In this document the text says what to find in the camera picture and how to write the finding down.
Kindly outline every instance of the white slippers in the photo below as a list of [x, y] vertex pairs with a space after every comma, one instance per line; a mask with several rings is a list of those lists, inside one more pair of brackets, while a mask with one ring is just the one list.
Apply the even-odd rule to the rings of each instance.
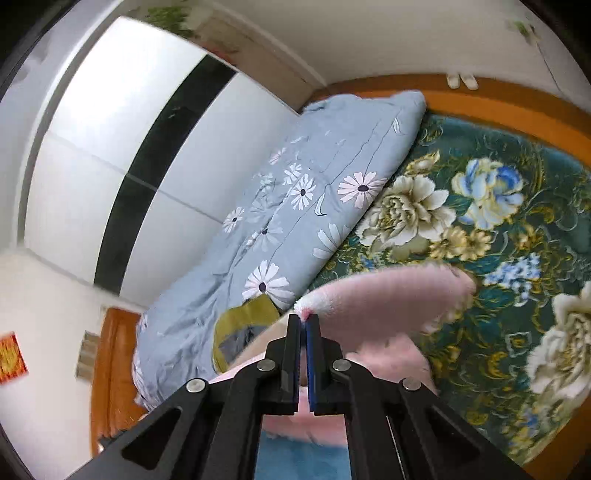
[[446, 79], [449, 88], [455, 90], [460, 87], [460, 76], [457, 73], [448, 73]]
[[446, 75], [447, 85], [451, 89], [457, 89], [460, 87], [460, 78], [469, 90], [478, 90], [478, 82], [471, 73], [448, 73]]

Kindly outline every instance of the red decoration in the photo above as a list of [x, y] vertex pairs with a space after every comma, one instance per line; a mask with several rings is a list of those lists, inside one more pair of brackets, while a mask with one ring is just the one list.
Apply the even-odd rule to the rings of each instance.
[[14, 332], [0, 338], [0, 384], [27, 373]]

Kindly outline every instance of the green floral mattress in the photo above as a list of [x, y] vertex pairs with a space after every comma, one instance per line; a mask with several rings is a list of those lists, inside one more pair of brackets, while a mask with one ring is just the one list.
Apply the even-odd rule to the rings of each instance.
[[590, 389], [590, 180], [554, 148], [428, 114], [311, 288], [427, 259], [474, 274], [472, 305], [416, 342], [441, 398], [526, 463]]

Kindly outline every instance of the blue floral quilt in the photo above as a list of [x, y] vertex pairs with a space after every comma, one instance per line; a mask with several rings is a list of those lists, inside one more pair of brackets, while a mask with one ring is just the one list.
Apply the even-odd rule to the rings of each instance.
[[189, 379], [217, 376], [213, 350], [230, 363], [262, 330], [238, 325], [214, 342], [228, 309], [266, 294], [285, 310], [305, 292], [404, 161], [425, 108], [413, 91], [306, 107], [244, 191], [228, 192], [236, 206], [201, 263], [142, 316], [132, 370], [138, 401], [153, 408]]

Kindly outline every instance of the pink fluffy cloth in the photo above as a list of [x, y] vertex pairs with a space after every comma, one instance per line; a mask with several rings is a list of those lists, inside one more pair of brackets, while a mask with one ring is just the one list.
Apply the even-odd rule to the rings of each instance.
[[[475, 290], [467, 274], [444, 264], [392, 267], [323, 285], [296, 302], [294, 312], [303, 321], [318, 314], [322, 335], [339, 342], [347, 359], [375, 377], [392, 382], [414, 377], [436, 393], [427, 359], [409, 335], [433, 331], [446, 313], [465, 304]], [[279, 322], [285, 325], [285, 319]], [[261, 353], [212, 382], [232, 378], [264, 356]], [[304, 363], [301, 371], [306, 371]], [[262, 427], [292, 439], [347, 444], [342, 416], [314, 417], [309, 410], [308, 389], [300, 387], [298, 412], [292, 417], [265, 416]]]

